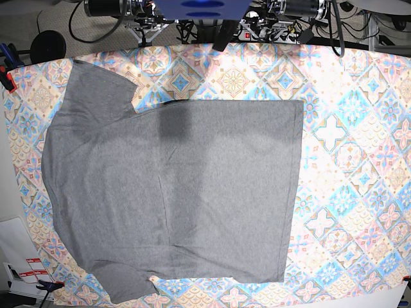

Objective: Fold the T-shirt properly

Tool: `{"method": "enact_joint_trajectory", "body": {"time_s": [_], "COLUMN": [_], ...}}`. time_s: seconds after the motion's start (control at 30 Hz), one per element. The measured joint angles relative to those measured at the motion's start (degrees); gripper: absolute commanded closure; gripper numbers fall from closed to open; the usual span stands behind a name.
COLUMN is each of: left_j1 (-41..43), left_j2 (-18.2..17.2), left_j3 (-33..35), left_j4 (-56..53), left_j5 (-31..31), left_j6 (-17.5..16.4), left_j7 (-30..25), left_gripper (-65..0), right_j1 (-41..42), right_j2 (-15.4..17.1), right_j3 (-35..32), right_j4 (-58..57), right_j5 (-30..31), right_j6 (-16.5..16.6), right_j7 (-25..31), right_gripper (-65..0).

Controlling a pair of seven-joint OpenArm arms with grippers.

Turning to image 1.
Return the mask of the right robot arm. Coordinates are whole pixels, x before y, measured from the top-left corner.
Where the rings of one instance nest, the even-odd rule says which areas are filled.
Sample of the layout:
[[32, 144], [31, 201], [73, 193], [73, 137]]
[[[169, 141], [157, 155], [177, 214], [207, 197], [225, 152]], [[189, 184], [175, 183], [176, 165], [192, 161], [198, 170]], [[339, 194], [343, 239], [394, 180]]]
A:
[[151, 46], [154, 38], [175, 22], [167, 20], [153, 1], [84, 1], [83, 7], [89, 17], [113, 17], [121, 21], [119, 26], [133, 34], [139, 47]]

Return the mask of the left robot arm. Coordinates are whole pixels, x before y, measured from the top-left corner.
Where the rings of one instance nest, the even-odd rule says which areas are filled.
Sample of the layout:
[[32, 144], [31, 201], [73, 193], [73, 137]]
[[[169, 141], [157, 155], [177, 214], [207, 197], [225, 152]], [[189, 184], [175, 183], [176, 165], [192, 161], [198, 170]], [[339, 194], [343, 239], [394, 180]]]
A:
[[252, 1], [240, 21], [255, 39], [290, 33], [298, 21], [322, 20], [325, 1]]

